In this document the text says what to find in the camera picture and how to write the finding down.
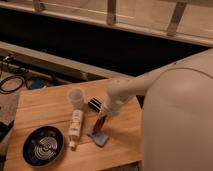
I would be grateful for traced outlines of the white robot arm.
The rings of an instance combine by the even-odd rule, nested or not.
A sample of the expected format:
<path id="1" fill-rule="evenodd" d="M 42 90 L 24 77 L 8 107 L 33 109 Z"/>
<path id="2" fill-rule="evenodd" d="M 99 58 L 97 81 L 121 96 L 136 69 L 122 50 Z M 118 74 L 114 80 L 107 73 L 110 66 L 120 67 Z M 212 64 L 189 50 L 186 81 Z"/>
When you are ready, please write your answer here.
<path id="1" fill-rule="evenodd" d="M 144 97 L 143 171 L 213 171 L 213 48 L 130 79 L 115 79 L 102 111 Z"/>

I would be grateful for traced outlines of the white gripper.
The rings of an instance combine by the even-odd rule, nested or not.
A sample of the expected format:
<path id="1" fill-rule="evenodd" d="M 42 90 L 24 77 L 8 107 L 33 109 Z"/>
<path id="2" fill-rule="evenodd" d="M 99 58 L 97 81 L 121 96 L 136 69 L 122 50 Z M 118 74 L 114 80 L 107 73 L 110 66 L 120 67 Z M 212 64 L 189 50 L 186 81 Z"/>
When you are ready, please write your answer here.
<path id="1" fill-rule="evenodd" d="M 126 104 L 129 99 L 118 99 L 114 97 L 107 96 L 102 103 L 101 115 L 107 117 L 113 117 L 117 115 L 124 104 Z"/>

